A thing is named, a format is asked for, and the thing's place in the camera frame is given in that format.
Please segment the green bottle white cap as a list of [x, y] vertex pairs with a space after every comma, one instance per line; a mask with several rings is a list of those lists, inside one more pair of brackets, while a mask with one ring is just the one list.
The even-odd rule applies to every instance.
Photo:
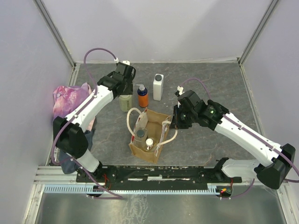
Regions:
[[119, 96], [120, 109], [123, 112], [128, 112], [133, 107], [132, 95]]

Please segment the orange bottle dark blue cap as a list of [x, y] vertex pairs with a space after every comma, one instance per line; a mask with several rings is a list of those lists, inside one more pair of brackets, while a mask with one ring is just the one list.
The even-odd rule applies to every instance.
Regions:
[[145, 108], [149, 104], [148, 100], [148, 90], [143, 84], [137, 84], [137, 94], [138, 94], [138, 103], [139, 106]]

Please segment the white square bottle grey cap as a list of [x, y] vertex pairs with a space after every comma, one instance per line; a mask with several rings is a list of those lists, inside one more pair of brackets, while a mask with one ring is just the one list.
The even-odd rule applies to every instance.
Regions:
[[153, 81], [153, 99], [160, 101], [163, 94], [164, 75], [156, 74]]

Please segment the clear yellow bottle white cap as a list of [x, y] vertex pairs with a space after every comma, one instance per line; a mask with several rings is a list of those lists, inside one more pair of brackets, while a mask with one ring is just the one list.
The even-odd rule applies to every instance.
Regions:
[[147, 138], [146, 141], [145, 141], [145, 143], [146, 143], [146, 148], [145, 148], [145, 150], [146, 150], [147, 152], [149, 152], [150, 150], [152, 150], [152, 148], [153, 148], [155, 142], [154, 142], [154, 139], [153, 139], [153, 138]]

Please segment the clear square bottle grey cap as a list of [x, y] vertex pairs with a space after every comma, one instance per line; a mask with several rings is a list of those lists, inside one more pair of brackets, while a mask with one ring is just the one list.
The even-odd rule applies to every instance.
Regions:
[[148, 130], [146, 128], [139, 128], [135, 134], [133, 144], [142, 150], [146, 149], [146, 140], [148, 138]]

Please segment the dark blue towel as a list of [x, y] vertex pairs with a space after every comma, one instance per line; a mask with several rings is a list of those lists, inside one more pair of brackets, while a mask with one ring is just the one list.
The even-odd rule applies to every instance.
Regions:
[[[95, 133], [95, 129], [93, 128], [92, 130], [86, 130], [85, 131], [85, 137], [88, 141], [88, 150], [90, 151], [93, 146], [93, 136]], [[78, 165], [70, 160], [70, 156], [67, 155], [65, 152], [62, 150], [59, 150], [59, 156], [58, 160], [61, 163], [61, 168], [64, 174], [71, 174], [75, 172], [78, 168]]]

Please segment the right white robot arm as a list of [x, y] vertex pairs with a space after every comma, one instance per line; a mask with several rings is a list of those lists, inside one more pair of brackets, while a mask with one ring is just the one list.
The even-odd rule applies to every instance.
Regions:
[[200, 99], [192, 90], [184, 91], [178, 86], [178, 103], [174, 106], [171, 129], [188, 129], [194, 123], [220, 133], [247, 152], [254, 159], [223, 159], [214, 170], [214, 178], [225, 182], [230, 177], [256, 178], [271, 189], [279, 189], [291, 169], [295, 169], [296, 149], [290, 144], [280, 145], [260, 135], [242, 123], [221, 104]]

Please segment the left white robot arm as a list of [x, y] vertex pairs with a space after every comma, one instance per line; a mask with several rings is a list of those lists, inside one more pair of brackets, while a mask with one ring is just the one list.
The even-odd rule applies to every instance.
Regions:
[[136, 69], [129, 61], [117, 63], [116, 69], [102, 77], [96, 89], [73, 112], [64, 118], [53, 121], [53, 145], [76, 160], [79, 166], [87, 170], [92, 182], [103, 177], [100, 162], [88, 150], [85, 130], [96, 115], [116, 97], [133, 94], [133, 79]]

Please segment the pink purple cloth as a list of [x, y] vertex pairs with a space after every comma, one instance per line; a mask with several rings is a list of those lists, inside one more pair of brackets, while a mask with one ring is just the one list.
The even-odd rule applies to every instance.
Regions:
[[81, 86], [59, 86], [54, 92], [53, 119], [57, 116], [64, 118], [80, 106], [92, 93], [88, 83]]

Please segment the burlap watermelon canvas bag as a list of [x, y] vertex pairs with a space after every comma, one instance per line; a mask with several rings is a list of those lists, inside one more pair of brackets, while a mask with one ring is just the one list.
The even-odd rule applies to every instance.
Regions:
[[[130, 126], [131, 112], [136, 111], [139, 116], [134, 128]], [[171, 124], [171, 115], [157, 113], [145, 109], [143, 112], [137, 108], [131, 108], [127, 113], [126, 123], [131, 140], [129, 148], [132, 154], [144, 161], [156, 164], [165, 144], [175, 140], [178, 131], [168, 139], [167, 135]]]

